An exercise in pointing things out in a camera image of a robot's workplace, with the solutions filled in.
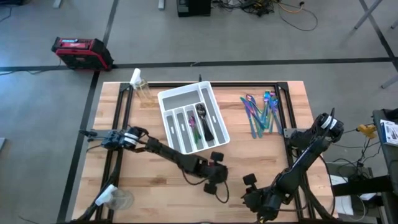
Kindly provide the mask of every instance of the wooden table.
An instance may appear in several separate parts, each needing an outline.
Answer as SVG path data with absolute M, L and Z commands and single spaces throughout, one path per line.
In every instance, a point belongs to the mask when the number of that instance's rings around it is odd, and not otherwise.
M 111 129 L 119 84 L 118 82 L 104 83 L 94 129 Z M 309 128 L 313 123 L 313 116 L 304 84 L 296 81 L 288 82 L 288 84 L 297 127 Z M 283 137 L 274 131 L 272 134 L 266 133 L 262 139 L 253 139 L 249 121 L 239 99 L 240 96 L 250 93 L 257 98 L 257 102 L 260 102 L 266 89 L 266 87 L 213 88 L 231 137 L 229 144 L 214 149 L 224 154 L 223 164 L 226 164 L 229 170 L 227 183 L 230 199 L 227 204 L 219 203 L 214 195 L 204 193 L 203 184 L 188 185 L 183 179 L 181 170 L 175 164 L 148 152 L 136 154 L 125 151 L 119 187 L 132 192 L 134 203 L 128 210 L 115 212 L 114 222 L 254 222 L 256 214 L 250 212 L 242 204 L 241 196 L 246 188 L 242 177 L 254 173 L 258 181 L 257 186 L 265 187 L 270 185 L 275 176 L 287 167 Z M 163 90 L 165 88 L 151 89 L 154 98 L 157 98 L 157 93 Z M 286 108 L 284 100 L 282 100 L 282 105 Z M 289 123 L 287 110 L 284 111 Z M 156 103 L 155 106 L 142 104 L 134 95 L 129 117 L 131 126 L 146 128 L 151 136 L 167 144 L 159 104 Z M 210 158 L 212 151 L 210 149 L 199 155 Z M 102 148 L 93 149 L 87 153 L 73 218 L 79 217 L 98 193 L 105 157 L 106 150 Z M 331 210 L 333 197 L 329 178 L 325 165 L 320 159 L 311 166 L 307 175 L 315 196 L 327 210 Z M 188 178 L 194 182 L 198 181 L 194 177 Z M 224 185 L 220 184 L 218 188 L 220 198 L 224 199 L 226 195 Z M 294 202 L 283 205 L 282 208 L 294 209 Z M 280 212 L 275 221 L 294 222 L 297 221 L 297 214 Z

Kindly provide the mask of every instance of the black metal frame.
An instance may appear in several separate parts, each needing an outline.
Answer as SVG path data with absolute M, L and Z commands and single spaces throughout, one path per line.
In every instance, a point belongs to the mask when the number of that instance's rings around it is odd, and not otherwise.
M 152 88 L 177 88 L 180 86 L 184 86 L 184 85 L 189 85 L 195 82 L 170 82 L 170 83 L 149 83 L 149 86 Z M 295 118 L 294 118 L 294 112 L 293 112 L 293 106 L 292 106 L 292 101 L 290 98 L 290 92 L 289 92 L 289 86 L 287 82 L 211 82 L 212 87 L 232 87 L 232 86 L 241 86 L 241 87 L 273 87 L 275 90 L 275 95 L 276 97 L 278 97 L 278 99 L 281 101 L 281 94 L 280 94 L 280 90 L 284 90 L 285 92 L 285 99 L 287 102 L 287 110 L 289 112 L 289 119 L 290 119 L 290 123 L 291 123 L 291 128 L 297 128 L 297 124 L 295 122 Z M 112 129 L 117 129 L 118 128 L 118 123 L 119 123 L 119 116 L 120 116 L 120 110 L 121 110 L 121 105 L 123 103 L 123 95 L 124 92 L 126 90 L 128 91 L 128 97 L 127 97 L 127 102 L 126 102 L 126 110 L 124 113 L 124 119 L 123 119 L 123 129 L 126 129 L 128 126 L 128 121 L 129 121 L 129 115 L 130 115 L 130 108 L 131 108 L 131 102 L 132 102 L 132 95 L 133 95 L 133 90 L 131 88 L 131 86 L 128 83 L 121 83 L 120 87 L 119 87 L 119 95 L 118 95 L 118 100 L 116 103 L 116 109 L 115 109 L 115 114 L 114 114 L 114 119 L 113 119 L 113 125 L 112 125 Z M 282 129 L 287 128 L 286 125 L 286 120 L 285 120 L 285 114 L 284 114 L 284 109 L 282 106 L 282 102 L 280 102 L 278 104 L 278 110 L 279 110 L 279 117 L 280 117 L 280 122 L 281 122 L 281 126 Z M 292 155 L 292 151 L 288 148 L 287 145 L 287 139 L 284 137 L 284 144 L 285 144 L 285 150 L 286 150 L 286 155 L 287 155 L 287 163 L 288 166 L 291 166 L 294 163 L 293 160 L 293 155 Z M 109 173 L 111 170 L 111 161 L 112 161 L 112 156 L 113 156 L 113 152 L 108 151 L 107 155 L 106 155 L 106 161 L 105 161 L 105 166 L 104 166 L 104 174 L 103 174 L 103 178 L 102 178 L 102 183 L 101 183 L 101 188 L 103 187 L 103 185 L 106 183 L 107 178 L 109 177 Z M 119 182 L 119 175 L 120 175 L 120 168 L 121 168 L 121 163 L 122 163 L 122 158 L 123 158 L 123 150 L 119 150 L 118 151 L 118 157 L 116 159 L 116 167 L 118 167 L 118 174 L 117 174 L 117 178 L 116 181 L 114 183 L 115 186 L 118 185 Z M 308 185 L 308 178 L 307 175 L 305 174 L 305 184 Z M 295 201 L 295 207 L 297 209 L 297 218 L 303 219 L 304 215 L 303 215 L 303 210 L 301 210 L 302 208 L 302 204 L 301 204 L 301 199 L 300 199 L 300 195 L 297 192 L 295 194 L 294 197 L 294 201 Z M 314 208 L 312 206 L 312 204 L 307 200 L 308 203 L 308 213 L 310 218 L 315 219 L 315 211 Z M 98 207 L 97 211 L 96 211 L 96 215 L 95 215 L 95 220 L 101 220 L 103 214 L 103 206 Z M 113 216 L 114 216 L 114 211 L 113 210 L 109 210 L 108 212 L 108 216 L 107 216 L 107 220 L 112 221 L 113 220 Z

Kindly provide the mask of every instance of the concrete floor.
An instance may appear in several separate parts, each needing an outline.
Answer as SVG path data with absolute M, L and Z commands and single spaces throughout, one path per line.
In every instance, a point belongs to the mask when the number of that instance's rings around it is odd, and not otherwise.
M 102 39 L 112 3 L 67 0 L 61 9 L 52 9 L 51 0 L 33 0 L 13 8 L 12 16 L 0 23 L 0 69 L 57 65 L 50 51 L 56 36 Z M 306 1 L 306 8 L 318 17 L 313 32 L 286 25 L 278 12 L 259 19 L 215 9 L 211 17 L 181 19 L 173 1 L 167 1 L 162 12 L 156 0 L 118 3 L 108 43 L 116 64 L 388 57 L 369 21 L 352 30 L 364 13 L 358 0 Z M 397 1 L 384 0 L 373 13 L 395 54 L 398 29 L 389 26 L 398 19 L 397 6 Z M 0 7 L 0 18 L 7 12 Z M 287 18 L 299 26 L 313 22 L 305 14 Z M 398 105 L 398 83 L 380 89 L 397 75 L 391 62 L 142 69 L 149 81 L 197 80 L 199 73 L 205 80 L 303 80 L 314 116 L 335 107 L 346 129 L 370 123 L 374 109 Z M 125 82 L 131 74 L 132 69 L 101 72 L 88 127 L 102 83 Z M 56 221 L 92 77 L 93 72 L 71 70 L 0 76 L 0 137 L 8 139 L 0 152 L 0 223 L 26 223 L 19 215 L 38 223 Z M 362 146 L 363 140 L 350 133 L 339 143 Z M 372 147 L 368 155 L 376 151 Z M 334 146 L 325 153 L 327 161 L 359 156 L 359 149 Z M 84 153 L 76 180 L 83 161 Z M 387 172 L 381 153 L 366 165 L 375 175 Z

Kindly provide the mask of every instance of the white paper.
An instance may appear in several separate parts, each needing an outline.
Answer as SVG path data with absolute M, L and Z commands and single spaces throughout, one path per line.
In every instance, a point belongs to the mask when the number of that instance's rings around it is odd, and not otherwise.
M 348 179 L 346 177 L 339 177 L 336 175 L 331 175 L 331 184 L 344 184 Z M 351 203 L 351 196 L 340 196 L 336 197 L 336 211 L 338 213 L 347 214 L 347 215 L 354 215 L 353 206 Z

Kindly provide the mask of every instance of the red portable battery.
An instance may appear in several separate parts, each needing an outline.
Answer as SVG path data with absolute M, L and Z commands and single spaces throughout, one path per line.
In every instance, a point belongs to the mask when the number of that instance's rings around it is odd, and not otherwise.
M 98 39 L 57 37 L 51 51 L 71 69 L 112 69 L 113 59 L 104 43 Z

